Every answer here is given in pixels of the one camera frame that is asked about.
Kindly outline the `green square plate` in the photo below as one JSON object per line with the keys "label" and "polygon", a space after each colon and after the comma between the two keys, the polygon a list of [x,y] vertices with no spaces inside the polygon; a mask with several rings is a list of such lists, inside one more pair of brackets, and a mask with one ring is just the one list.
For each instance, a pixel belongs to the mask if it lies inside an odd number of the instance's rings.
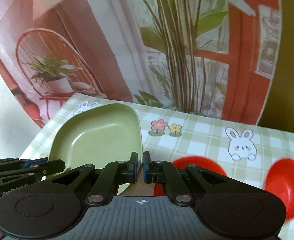
{"label": "green square plate", "polygon": [[85,164],[96,169],[114,161],[128,161],[132,152],[142,159],[140,121],[136,111],[111,103],[70,118],[54,138],[49,159],[61,159],[65,170]]}

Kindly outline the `green plaid bunny tablecloth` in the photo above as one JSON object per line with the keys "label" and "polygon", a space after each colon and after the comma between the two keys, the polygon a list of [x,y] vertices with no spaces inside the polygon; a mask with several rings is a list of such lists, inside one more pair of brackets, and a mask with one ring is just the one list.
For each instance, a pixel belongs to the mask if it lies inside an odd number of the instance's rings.
{"label": "green plaid bunny tablecloth", "polygon": [[[82,94],[75,94],[62,106],[36,135],[21,157],[23,159],[48,157],[58,130],[86,101],[89,104],[99,102],[94,108],[111,103],[122,103],[134,109],[139,115],[143,149],[150,151],[152,157],[167,161],[188,155],[207,157],[217,162],[228,176],[256,187],[263,186],[268,169],[275,161],[281,158],[294,159],[294,133],[136,103],[94,99]],[[161,119],[169,126],[176,124],[179,127],[181,125],[182,135],[170,136],[168,127],[165,128],[164,135],[156,137],[150,135],[151,122]],[[232,160],[227,149],[229,138],[225,132],[226,127],[234,128],[239,134],[247,129],[253,131],[252,142],[258,153],[255,161],[241,159],[235,162]],[[294,219],[285,223],[280,238],[294,239]]]}

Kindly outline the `printed room scene backdrop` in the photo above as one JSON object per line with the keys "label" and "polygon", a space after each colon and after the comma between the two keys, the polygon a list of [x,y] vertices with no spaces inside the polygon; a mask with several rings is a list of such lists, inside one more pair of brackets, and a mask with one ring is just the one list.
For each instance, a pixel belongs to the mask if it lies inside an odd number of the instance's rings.
{"label": "printed room scene backdrop", "polygon": [[43,126],[74,94],[255,125],[281,0],[0,0],[0,74]]}

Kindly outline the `wooden wall panel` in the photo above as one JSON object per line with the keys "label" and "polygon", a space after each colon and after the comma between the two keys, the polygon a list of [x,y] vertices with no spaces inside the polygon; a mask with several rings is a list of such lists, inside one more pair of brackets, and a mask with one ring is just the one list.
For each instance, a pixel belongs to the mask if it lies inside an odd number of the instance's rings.
{"label": "wooden wall panel", "polygon": [[282,0],[282,37],[261,126],[294,133],[294,0]]}

